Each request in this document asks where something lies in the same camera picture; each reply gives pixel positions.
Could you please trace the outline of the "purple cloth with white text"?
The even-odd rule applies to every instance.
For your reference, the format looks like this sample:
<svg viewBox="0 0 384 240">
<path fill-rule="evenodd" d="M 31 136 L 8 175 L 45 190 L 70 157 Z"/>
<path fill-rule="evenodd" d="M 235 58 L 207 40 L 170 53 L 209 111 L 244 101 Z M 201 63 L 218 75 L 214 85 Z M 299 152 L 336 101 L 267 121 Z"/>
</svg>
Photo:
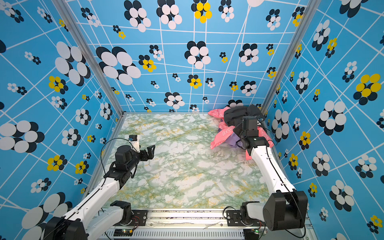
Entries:
<svg viewBox="0 0 384 240">
<path fill-rule="evenodd" d="M 227 143 L 229 146 L 234 148 L 243 148 L 243 144 L 241 141 L 241 138 L 236 135 L 235 133 L 231 134 L 226 140 L 225 143 Z"/>
</svg>

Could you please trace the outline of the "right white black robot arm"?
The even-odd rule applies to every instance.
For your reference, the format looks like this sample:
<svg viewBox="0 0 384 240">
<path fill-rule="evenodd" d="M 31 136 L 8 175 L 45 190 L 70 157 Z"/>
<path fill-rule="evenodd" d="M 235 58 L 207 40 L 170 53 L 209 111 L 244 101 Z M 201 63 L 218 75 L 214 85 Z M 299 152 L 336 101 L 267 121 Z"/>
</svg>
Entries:
<svg viewBox="0 0 384 240">
<path fill-rule="evenodd" d="M 270 194 L 265 204 L 242 203 L 242 222 L 247 226 L 259 222 L 271 231 L 305 228 L 308 197 L 284 175 L 273 156 L 271 142 L 259 134 L 256 117 L 243 117 L 240 139 L 246 153 L 258 165 Z"/>
</svg>

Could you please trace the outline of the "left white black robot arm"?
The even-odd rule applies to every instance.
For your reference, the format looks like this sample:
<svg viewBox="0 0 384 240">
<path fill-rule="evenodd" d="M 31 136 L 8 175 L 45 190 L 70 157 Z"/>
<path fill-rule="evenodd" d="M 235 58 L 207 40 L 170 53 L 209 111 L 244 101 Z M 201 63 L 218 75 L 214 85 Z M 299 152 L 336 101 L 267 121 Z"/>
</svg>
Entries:
<svg viewBox="0 0 384 240">
<path fill-rule="evenodd" d="M 44 240 L 97 240 L 115 224 L 138 224 L 131 204 L 124 201 L 113 202 L 103 213 L 99 211 L 125 183 L 134 177 L 140 162 L 154 158 L 156 147 L 137 151 L 133 146 L 118 147 L 115 161 L 98 186 L 72 210 L 62 217 L 53 217 L 46 224 Z"/>
</svg>

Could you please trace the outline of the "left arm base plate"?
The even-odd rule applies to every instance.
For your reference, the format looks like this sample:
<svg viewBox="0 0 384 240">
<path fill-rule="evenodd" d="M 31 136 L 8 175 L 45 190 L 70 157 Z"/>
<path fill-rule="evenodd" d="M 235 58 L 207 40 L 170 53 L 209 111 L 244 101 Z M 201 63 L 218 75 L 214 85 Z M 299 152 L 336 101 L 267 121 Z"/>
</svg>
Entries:
<svg viewBox="0 0 384 240">
<path fill-rule="evenodd" d="M 148 210 L 132 210 L 132 218 L 120 223 L 120 226 L 141 227 L 145 226 L 148 219 Z"/>
</svg>

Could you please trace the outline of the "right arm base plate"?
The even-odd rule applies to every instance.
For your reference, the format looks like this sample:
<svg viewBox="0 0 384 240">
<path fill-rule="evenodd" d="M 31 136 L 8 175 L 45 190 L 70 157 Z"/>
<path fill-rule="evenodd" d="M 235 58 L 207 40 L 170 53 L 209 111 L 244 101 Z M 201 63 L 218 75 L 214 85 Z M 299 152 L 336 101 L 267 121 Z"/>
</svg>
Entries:
<svg viewBox="0 0 384 240">
<path fill-rule="evenodd" d="M 223 217 L 227 221 L 228 227 L 252 227 L 261 228 L 265 226 L 265 223 L 260 220 L 249 220 L 246 221 L 245 217 L 241 213 L 234 209 L 225 209 L 222 212 Z"/>
</svg>

